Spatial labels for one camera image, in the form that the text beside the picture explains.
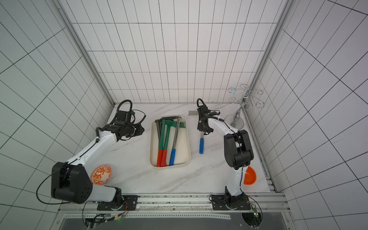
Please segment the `chrome hoe blue handle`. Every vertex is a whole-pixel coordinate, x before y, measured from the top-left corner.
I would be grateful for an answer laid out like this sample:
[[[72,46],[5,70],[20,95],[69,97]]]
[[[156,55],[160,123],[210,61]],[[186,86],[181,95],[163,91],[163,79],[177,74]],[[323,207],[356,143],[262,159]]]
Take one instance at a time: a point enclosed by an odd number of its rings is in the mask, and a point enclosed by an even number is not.
[[[188,112],[188,115],[189,116],[195,116],[195,115],[198,115],[198,112],[192,110],[192,111]],[[201,134],[201,136],[200,136],[199,153],[203,154],[204,153],[204,132],[201,131],[200,134]]]
[[[163,119],[166,120],[165,123],[168,125],[168,128],[167,128],[168,133],[170,133],[171,127],[175,127],[175,135],[173,139],[173,144],[172,144],[173,146],[172,146],[170,163],[169,163],[169,165],[172,166],[174,165],[174,160],[175,160],[178,133],[179,133],[179,128],[181,127],[181,122],[180,122],[181,118],[180,117],[163,117]],[[167,157],[167,147],[164,147],[162,159],[160,161],[161,167],[166,166],[166,157]]]

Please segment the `green hoe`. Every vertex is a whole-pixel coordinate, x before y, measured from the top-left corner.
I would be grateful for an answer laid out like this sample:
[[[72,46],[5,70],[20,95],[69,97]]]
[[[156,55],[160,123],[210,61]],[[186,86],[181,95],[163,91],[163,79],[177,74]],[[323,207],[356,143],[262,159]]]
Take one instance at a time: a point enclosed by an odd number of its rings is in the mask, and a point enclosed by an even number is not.
[[[161,120],[162,129],[161,129],[161,136],[159,142],[159,152],[158,152],[158,160],[157,160],[157,167],[165,167],[166,166],[166,157],[167,157],[167,150],[165,149],[165,126],[166,126],[166,119]]]
[[[179,128],[177,145],[176,145],[176,154],[174,165],[170,166],[170,156],[172,151],[173,139],[175,135],[175,127],[170,128],[170,133],[168,133],[167,128],[168,125],[165,126],[165,147],[167,147],[167,157],[166,157],[166,167],[177,167],[187,164],[190,161],[190,149],[188,143],[188,135],[186,130],[186,122],[181,118],[181,127]]]

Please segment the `grey speckled hoe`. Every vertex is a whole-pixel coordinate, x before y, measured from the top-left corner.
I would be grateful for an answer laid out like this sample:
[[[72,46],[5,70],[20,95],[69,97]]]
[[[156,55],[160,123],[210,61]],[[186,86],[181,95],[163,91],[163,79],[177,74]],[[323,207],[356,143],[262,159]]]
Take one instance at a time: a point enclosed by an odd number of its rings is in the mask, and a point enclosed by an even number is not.
[[[158,133],[158,140],[161,140],[161,130],[162,130],[162,120],[158,119],[155,120],[155,124],[156,124],[156,128],[157,128],[157,133]]]

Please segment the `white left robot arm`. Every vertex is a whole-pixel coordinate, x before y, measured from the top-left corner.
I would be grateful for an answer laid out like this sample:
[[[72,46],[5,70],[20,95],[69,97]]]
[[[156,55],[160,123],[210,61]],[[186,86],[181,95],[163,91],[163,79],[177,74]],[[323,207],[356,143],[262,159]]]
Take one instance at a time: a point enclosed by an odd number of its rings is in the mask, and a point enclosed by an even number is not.
[[[110,123],[95,129],[96,137],[90,144],[66,162],[58,162],[52,167],[48,178],[51,180],[51,196],[59,200],[58,205],[97,202],[112,210],[123,206],[120,188],[96,185],[90,175],[94,164],[111,146],[143,134],[142,121],[135,120],[135,110],[117,108]]]

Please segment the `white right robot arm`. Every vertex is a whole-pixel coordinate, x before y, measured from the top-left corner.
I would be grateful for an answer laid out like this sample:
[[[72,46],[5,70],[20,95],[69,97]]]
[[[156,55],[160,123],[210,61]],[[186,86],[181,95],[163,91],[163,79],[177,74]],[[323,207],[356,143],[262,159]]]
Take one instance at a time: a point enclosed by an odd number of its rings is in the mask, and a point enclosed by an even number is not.
[[[242,185],[245,171],[254,159],[249,134],[247,131],[231,127],[220,115],[220,111],[210,110],[201,98],[196,101],[198,112],[197,130],[202,136],[217,132],[223,137],[224,158],[232,168],[232,175],[225,186],[224,203],[230,210],[248,203],[248,196],[243,192]]]

